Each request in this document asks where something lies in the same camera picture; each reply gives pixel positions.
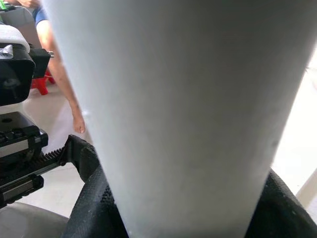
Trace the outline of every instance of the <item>white tube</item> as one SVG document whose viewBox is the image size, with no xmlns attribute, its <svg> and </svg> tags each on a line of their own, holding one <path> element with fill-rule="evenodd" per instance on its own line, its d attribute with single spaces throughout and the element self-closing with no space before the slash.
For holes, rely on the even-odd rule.
<svg viewBox="0 0 317 238">
<path fill-rule="evenodd" d="M 45 0 L 131 238 L 242 238 L 317 6 Z"/>
</svg>

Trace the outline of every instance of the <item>white pole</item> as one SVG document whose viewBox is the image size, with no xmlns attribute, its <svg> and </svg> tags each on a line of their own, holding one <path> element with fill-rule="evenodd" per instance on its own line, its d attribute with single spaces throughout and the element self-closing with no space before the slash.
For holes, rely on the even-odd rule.
<svg viewBox="0 0 317 238">
<path fill-rule="evenodd" d="M 311 1 L 45 0 L 131 238 L 242 238 L 317 32 Z"/>
</svg>

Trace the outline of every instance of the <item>black textured fabric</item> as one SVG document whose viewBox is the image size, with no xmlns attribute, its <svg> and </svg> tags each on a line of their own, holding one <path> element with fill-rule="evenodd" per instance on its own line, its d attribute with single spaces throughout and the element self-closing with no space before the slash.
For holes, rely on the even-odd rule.
<svg viewBox="0 0 317 238">
<path fill-rule="evenodd" d="M 62 238 L 127 238 L 97 154 L 90 144 L 72 137 L 72 162 L 85 181 Z"/>
<path fill-rule="evenodd" d="M 78 137 L 72 137 L 72 142 L 72 162 L 86 183 L 62 237 L 127 238 L 94 148 Z M 317 238 L 317 226 L 270 171 L 245 238 Z"/>
<path fill-rule="evenodd" d="M 317 226 L 271 170 L 245 238 L 317 238 Z"/>
</svg>

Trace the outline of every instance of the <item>person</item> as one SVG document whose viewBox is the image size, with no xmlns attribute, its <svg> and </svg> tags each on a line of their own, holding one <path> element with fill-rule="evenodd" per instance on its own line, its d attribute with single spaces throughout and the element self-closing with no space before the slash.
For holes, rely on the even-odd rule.
<svg viewBox="0 0 317 238">
<path fill-rule="evenodd" d="M 48 18 L 41 7 L 40 0 L 6 0 L 12 5 L 21 5 L 27 8 L 33 8 L 33 17 L 36 24 L 36 30 L 42 47 L 47 51 L 54 52 L 54 58 L 50 59 L 49 70 L 56 84 L 66 97 L 73 114 L 74 130 L 78 133 L 85 132 L 85 122 L 80 111 L 77 99 L 69 83 L 67 73 L 62 63 L 57 45 L 54 40 L 52 27 Z"/>
</svg>

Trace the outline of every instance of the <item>white plastic part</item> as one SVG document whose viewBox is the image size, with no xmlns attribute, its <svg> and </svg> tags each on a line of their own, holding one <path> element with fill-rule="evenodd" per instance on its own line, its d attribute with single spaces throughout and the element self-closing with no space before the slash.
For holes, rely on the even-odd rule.
<svg viewBox="0 0 317 238">
<path fill-rule="evenodd" d="M 0 25 L 0 43 L 20 44 L 24 46 L 27 53 L 30 52 L 30 46 L 22 36 L 21 32 L 13 26 Z"/>
<path fill-rule="evenodd" d="M 1 238 L 59 238 L 68 218 L 15 202 L 0 209 Z"/>
</svg>

